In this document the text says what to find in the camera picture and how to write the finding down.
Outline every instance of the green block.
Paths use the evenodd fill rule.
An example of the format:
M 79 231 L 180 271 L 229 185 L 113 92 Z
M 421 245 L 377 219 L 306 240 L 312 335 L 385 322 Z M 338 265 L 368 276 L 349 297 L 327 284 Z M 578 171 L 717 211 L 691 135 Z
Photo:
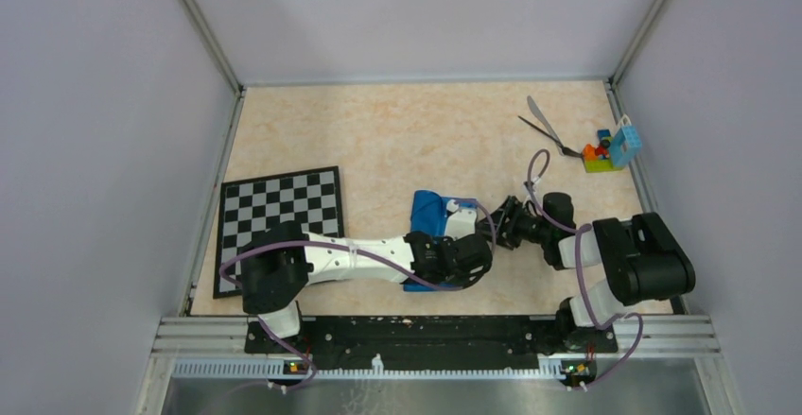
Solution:
M 585 172 L 613 172 L 613 171 L 621 171 L 623 167 L 615 167 L 613 166 L 613 162 L 611 160 L 584 160 L 584 171 Z

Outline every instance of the black mounting plate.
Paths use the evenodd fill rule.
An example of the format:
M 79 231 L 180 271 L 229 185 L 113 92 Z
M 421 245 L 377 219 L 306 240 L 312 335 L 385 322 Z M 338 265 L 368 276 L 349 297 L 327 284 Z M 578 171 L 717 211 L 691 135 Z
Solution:
M 303 318 L 301 333 L 286 339 L 310 351 L 318 369 L 364 370 L 381 355 L 386 370 L 513 370 L 538 367 L 538 354 L 618 351 L 615 337 L 582 329 L 569 349 L 553 316 L 318 316 Z M 246 354 L 286 354 L 262 330 L 248 324 Z

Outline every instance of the scissors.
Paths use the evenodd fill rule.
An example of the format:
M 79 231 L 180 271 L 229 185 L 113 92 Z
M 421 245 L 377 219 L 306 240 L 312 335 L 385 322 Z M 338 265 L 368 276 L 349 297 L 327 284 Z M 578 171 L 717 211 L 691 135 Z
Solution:
M 549 121 L 546 120 L 546 116 L 543 115 L 543 113 L 540 111 L 540 108 L 537 107 L 537 104 L 534 102 L 534 100 L 532 99 L 531 95 L 527 96 L 527 103 L 529 103 L 529 109 L 530 109 L 530 111 L 532 111 L 532 115 L 534 115 L 537 118 L 537 120 L 539 120 L 543 125 L 545 125 L 546 126 L 546 130 L 548 130 L 548 131 L 545 131 L 545 130 L 541 129 L 540 127 L 534 125 L 532 122 L 530 122 L 527 119 L 521 117 L 520 115 L 518 116 L 518 118 L 521 119 L 522 121 L 524 121 L 525 124 L 529 125 L 533 129 L 538 130 L 541 133 L 543 133 L 543 135 L 546 136 L 547 138 L 549 138 L 551 141 L 554 141 L 554 143 L 557 144 L 557 148 L 560 149 L 560 153 L 562 153 L 563 155 L 565 155 L 567 157 L 582 158 L 582 154 L 581 153 L 577 152 L 576 150 L 572 150 L 572 149 L 570 149 L 570 148 L 568 148 L 568 147 L 563 145 L 563 142 L 560 141 L 560 137 L 557 136 L 557 132 L 554 131 L 554 129 L 551 127 L 551 124 L 549 124 Z

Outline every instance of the metal floor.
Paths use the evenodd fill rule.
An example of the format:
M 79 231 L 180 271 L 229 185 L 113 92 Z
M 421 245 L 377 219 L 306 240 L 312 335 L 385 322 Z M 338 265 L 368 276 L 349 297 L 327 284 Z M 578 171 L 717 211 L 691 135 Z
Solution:
M 174 378 L 163 415 L 196 415 L 242 380 Z M 536 380 L 321 380 L 282 396 L 243 389 L 204 414 L 617 414 L 710 413 L 692 359 L 630 360 L 588 393 Z

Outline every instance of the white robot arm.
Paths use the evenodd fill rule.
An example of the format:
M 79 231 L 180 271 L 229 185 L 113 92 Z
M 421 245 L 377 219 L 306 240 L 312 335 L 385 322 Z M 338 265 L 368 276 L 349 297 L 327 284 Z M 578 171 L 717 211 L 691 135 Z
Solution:
M 257 235 L 242 250 L 281 242 L 298 244 L 242 261 L 243 310 L 259 315 L 279 337 L 289 337 L 300 328 L 293 300 L 306 285 L 360 278 L 404 283 L 414 278 L 429 285 L 471 286 L 490 269 L 493 259 L 475 224 L 476 211 L 465 207 L 452 210 L 446 222 L 446 230 L 461 235 L 457 237 L 413 232 L 379 240 L 351 240 L 303 233 L 298 223 L 282 223 Z

